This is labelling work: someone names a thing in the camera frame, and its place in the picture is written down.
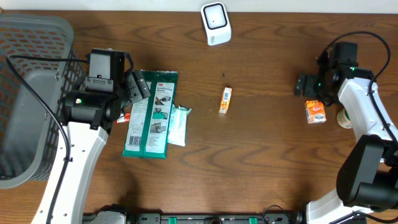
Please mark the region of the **orange small box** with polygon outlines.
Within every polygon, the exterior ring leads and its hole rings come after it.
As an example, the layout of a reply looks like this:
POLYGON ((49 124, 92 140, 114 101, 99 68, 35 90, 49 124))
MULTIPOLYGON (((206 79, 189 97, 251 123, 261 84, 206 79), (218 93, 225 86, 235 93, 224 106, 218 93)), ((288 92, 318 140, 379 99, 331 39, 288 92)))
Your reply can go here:
POLYGON ((226 114, 229 109, 229 104, 231 102, 231 94, 233 92, 232 88, 225 87, 221 97, 221 103, 219 108, 219 113, 226 114))
POLYGON ((318 100, 306 101, 305 112, 308 124, 324 123, 326 121, 324 105, 318 100))

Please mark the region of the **red snack stick packet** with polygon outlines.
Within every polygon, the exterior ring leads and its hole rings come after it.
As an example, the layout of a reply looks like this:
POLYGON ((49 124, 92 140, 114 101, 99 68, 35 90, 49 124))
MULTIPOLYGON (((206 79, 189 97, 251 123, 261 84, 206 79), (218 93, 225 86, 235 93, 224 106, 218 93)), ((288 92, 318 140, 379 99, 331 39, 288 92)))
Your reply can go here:
POLYGON ((116 120, 116 123, 126 123, 130 121, 131 114, 125 113, 121 114, 120 117, 116 120))

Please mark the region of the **green white gloves package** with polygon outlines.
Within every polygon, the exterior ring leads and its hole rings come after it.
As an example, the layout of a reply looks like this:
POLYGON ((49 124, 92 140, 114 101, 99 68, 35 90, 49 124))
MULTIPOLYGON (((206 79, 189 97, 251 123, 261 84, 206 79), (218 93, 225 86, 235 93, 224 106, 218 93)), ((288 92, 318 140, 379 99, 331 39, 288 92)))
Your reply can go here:
POLYGON ((150 97, 132 105, 123 157, 165 159, 177 71, 137 70, 150 97))

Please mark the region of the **green lid jar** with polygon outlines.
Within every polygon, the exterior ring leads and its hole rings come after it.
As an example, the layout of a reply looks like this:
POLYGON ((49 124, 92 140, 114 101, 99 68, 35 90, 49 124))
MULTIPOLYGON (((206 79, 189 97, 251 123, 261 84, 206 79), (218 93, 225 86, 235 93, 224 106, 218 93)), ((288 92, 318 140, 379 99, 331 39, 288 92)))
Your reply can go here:
POLYGON ((353 125, 349 119, 349 116, 344 108, 337 113, 336 120, 342 128, 345 128, 345 129, 353 128, 353 125))

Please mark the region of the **white mint wipes pack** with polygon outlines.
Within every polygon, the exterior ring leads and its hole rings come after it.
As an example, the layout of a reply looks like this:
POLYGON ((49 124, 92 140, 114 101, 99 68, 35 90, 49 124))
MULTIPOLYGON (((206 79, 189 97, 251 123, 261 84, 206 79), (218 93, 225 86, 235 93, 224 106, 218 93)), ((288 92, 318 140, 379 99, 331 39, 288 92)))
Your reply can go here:
POLYGON ((167 142, 185 147, 187 132, 187 116, 192 109, 172 105, 167 142))

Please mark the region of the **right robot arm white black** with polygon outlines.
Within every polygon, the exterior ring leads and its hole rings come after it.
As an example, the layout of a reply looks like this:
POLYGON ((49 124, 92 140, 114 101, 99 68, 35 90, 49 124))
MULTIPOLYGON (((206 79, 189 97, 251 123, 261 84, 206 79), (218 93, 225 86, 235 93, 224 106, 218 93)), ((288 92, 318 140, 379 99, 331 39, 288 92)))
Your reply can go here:
POLYGON ((344 223, 397 209, 397 128, 381 102, 372 71, 343 65, 319 75, 301 74, 295 94, 340 103, 356 139, 335 189, 309 202, 298 220, 344 223))

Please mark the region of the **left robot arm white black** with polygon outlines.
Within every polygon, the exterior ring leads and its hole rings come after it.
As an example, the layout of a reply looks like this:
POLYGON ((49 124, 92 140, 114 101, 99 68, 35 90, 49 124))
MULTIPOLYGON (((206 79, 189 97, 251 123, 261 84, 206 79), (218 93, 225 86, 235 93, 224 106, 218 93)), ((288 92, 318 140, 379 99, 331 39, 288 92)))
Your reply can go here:
POLYGON ((89 75, 62 101, 60 139, 33 223, 82 223, 93 171, 123 109, 150 97, 143 74, 89 75))

